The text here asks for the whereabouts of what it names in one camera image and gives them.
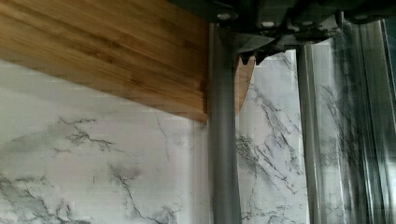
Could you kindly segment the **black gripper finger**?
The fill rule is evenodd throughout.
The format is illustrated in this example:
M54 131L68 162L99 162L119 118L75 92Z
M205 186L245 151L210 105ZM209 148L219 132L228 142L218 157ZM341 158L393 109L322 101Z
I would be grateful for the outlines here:
M272 37L262 35L241 34L229 30L220 30L219 36L221 43L232 53L243 54L248 52L250 55L254 51L273 41Z

